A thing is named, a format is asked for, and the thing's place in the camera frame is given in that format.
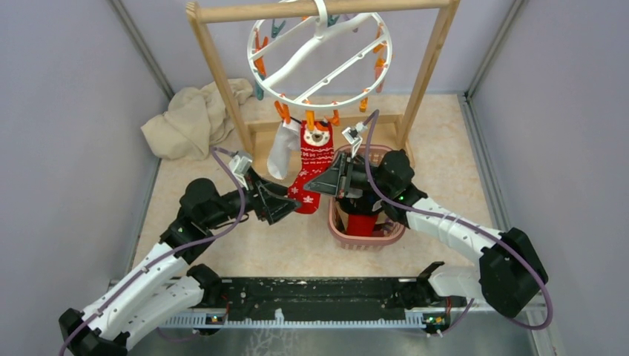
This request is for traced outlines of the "pink plastic laundry basket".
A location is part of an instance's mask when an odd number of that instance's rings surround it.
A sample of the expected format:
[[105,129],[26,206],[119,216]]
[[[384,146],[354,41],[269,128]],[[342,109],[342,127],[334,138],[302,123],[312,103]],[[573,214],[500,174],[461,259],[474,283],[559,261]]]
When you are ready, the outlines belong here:
[[341,248],[356,251],[380,251],[406,232],[403,225],[388,218],[373,191],[356,199],[330,200],[328,229]]

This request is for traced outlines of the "black sock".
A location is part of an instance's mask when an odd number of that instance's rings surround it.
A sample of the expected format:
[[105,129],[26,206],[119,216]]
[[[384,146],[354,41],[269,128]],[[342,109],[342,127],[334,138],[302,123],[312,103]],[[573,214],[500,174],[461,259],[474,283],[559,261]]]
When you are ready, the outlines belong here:
[[382,200],[375,196],[337,199],[340,210],[348,215],[374,216],[382,212]]

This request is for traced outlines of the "red snowflake sock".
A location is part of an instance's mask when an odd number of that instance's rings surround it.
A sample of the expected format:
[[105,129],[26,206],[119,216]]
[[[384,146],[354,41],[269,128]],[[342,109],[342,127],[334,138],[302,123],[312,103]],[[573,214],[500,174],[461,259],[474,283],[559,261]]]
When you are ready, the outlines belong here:
[[288,197],[301,202],[299,214],[313,214],[320,204],[319,193],[303,189],[306,182],[315,174],[323,173],[334,158],[333,127],[327,121],[315,121],[314,132],[308,131],[306,122],[300,129],[300,171],[289,187]]

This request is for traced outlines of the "plain red sock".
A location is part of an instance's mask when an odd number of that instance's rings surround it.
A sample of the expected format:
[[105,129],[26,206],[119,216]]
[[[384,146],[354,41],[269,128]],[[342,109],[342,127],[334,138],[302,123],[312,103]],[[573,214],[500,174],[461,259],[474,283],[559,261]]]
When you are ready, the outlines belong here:
[[346,234],[356,237],[371,237],[378,215],[349,214],[346,226]]

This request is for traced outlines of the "white sock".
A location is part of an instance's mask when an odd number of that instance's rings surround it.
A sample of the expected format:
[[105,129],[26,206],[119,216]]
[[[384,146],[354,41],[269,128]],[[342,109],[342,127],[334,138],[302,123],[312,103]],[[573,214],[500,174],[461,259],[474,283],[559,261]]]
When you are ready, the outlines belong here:
[[300,129],[301,122],[296,119],[280,123],[267,159],[267,168],[273,178],[286,178],[290,156],[293,151],[300,150]]

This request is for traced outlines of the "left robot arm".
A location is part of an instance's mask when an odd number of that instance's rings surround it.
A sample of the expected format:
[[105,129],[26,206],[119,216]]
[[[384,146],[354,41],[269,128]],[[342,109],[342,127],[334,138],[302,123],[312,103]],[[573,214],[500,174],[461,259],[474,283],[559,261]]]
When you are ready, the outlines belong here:
[[301,207],[289,189],[253,169],[244,184],[220,194],[208,178],[188,184],[177,218],[142,262],[112,289],[59,318],[65,339],[60,351],[73,355],[126,355],[141,339],[174,315],[202,304],[217,305],[223,295],[216,272],[194,261],[253,211],[272,225]]

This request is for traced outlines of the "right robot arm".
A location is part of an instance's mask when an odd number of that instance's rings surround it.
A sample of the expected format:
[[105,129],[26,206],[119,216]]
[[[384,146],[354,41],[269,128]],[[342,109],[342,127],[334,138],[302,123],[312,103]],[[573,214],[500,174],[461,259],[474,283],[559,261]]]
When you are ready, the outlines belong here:
[[548,327],[553,319],[549,277],[527,234],[518,228],[488,228],[447,210],[412,183],[414,175],[403,150],[386,152],[377,165],[366,155],[351,158],[342,152],[304,188],[336,198],[373,196],[370,207],[409,230],[434,237],[472,263],[437,266],[418,284],[422,303],[436,306],[450,296],[481,298],[514,319],[540,294],[547,316],[537,327]]

